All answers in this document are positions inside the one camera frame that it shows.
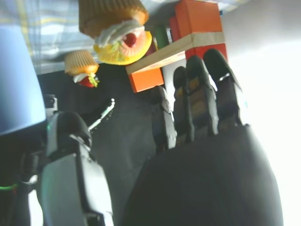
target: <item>cable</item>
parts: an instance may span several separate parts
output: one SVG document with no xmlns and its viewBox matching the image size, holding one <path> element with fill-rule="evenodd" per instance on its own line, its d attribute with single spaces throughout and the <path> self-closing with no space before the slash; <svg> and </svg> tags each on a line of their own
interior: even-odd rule
<svg viewBox="0 0 301 226">
<path fill-rule="evenodd" d="M 0 187 L 0 191 L 11 191 L 14 190 L 17 187 L 17 184 L 14 184 L 12 186 L 7 186 L 7 187 Z"/>
</svg>

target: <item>checkered fabric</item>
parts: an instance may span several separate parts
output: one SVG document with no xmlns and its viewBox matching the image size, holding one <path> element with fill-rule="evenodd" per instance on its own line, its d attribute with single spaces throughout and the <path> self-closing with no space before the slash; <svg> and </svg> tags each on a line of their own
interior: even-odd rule
<svg viewBox="0 0 301 226">
<path fill-rule="evenodd" d="M 142 0 L 150 12 L 163 2 L 176 0 Z M 217 2 L 227 12 L 247 0 L 208 0 Z M 79 32 L 78 0 L 1 0 L 0 26 L 18 26 L 27 44 L 37 74 L 64 69 L 66 53 L 92 51 L 94 41 Z"/>
</svg>

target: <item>whipped cream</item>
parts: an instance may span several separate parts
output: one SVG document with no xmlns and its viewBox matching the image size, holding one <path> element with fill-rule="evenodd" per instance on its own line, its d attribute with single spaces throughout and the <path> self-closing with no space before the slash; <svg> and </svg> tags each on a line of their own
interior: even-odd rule
<svg viewBox="0 0 301 226">
<path fill-rule="evenodd" d="M 114 24 L 108 29 L 103 30 L 100 36 L 95 39 L 95 44 L 102 48 L 107 45 L 115 44 L 129 33 L 133 33 L 136 37 L 139 37 L 143 31 L 144 26 L 141 26 L 137 20 L 123 21 L 120 24 Z"/>
<path fill-rule="evenodd" d="M 82 74 L 78 74 L 76 76 L 73 77 L 73 81 L 75 83 L 78 83 L 78 82 L 81 82 L 85 77 L 89 76 L 88 74 L 86 73 L 82 73 Z"/>
</svg>

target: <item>orange slice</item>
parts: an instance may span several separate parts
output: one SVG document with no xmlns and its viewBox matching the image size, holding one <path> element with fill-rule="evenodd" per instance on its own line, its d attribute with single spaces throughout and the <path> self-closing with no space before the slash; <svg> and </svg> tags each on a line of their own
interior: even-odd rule
<svg viewBox="0 0 301 226">
<path fill-rule="evenodd" d="M 152 36 L 150 32 L 141 34 L 134 47 L 116 43 L 104 48 L 94 45 L 94 51 L 98 54 L 98 59 L 111 65 L 129 65 L 141 59 L 151 46 Z"/>
</svg>

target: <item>strawberry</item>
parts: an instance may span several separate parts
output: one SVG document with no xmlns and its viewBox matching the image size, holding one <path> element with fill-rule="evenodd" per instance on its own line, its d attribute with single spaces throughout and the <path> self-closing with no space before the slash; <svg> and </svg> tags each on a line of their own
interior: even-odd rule
<svg viewBox="0 0 301 226">
<path fill-rule="evenodd" d="M 82 81 L 79 82 L 79 84 L 82 86 L 89 87 L 89 88 L 94 87 L 94 85 L 89 80 L 89 76 L 85 77 Z"/>
<path fill-rule="evenodd" d="M 137 38 L 136 38 L 135 34 L 129 33 L 126 36 L 123 37 L 123 41 L 127 46 L 132 48 L 135 45 L 135 43 L 137 41 Z"/>
</svg>

